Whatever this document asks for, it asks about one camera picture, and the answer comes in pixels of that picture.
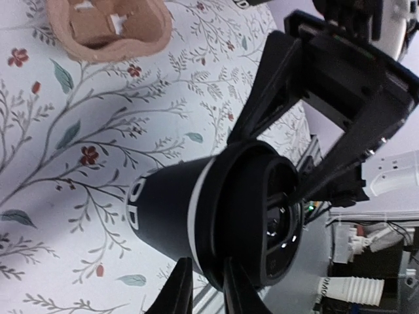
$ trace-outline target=cardboard egg carton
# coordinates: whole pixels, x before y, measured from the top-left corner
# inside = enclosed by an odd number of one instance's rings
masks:
[[[172,32],[163,0],[47,0],[53,32],[69,55],[121,61],[161,51]]]

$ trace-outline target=white paper cup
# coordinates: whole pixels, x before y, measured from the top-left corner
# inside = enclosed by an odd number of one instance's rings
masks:
[[[355,304],[379,306],[384,280],[358,277],[325,277],[320,281],[318,294]]]

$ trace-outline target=floral tablecloth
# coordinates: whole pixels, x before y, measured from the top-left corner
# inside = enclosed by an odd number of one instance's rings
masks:
[[[91,64],[60,48],[43,0],[1,4],[0,313],[142,313],[174,261],[135,237],[126,189],[223,149],[276,28],[270,12],[168,1],[165,51]],[[296,162],[309,142],[301,105],[262,138]]]

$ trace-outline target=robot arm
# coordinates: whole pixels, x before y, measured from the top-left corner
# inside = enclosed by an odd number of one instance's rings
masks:
[[[255,138],[303,99],[344,135],[301,181],[289,202],[319,200],[349,206],[367,200],[359,193],[363,182],[356,173],[416,108],[419,78],[365,38],[303,12],[291,14],[285,29],[286,34],[269,35],[253,89],[228,143]],[[351,173],[359,181],[355,191],[341,185]]]
[[[313,0],[329,23],[343,27],[395,60],[401,60],[418,30],[418,2],[411,0]]]

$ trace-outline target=white stripe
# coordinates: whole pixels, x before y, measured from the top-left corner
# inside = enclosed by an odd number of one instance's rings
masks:
[[[192,256],[195,260],[195,263],[201,271],[202,271],[202,268],[201,268],[201,265],[199,264],[198,254],[196,253],[196,243],[195,243],[196,207],[198,206],[198,200],[201,194],[202,185],[214,161],[215,161],[215,158],[212,158],[208,162],[208,164],[205,166],[204,170],[202,170],[198,180],[196,181],[195,187],[192,191],[191,200],[189,201],[189,208],[188,208],[187,228],[188,228],[189,245],[191,246]]]

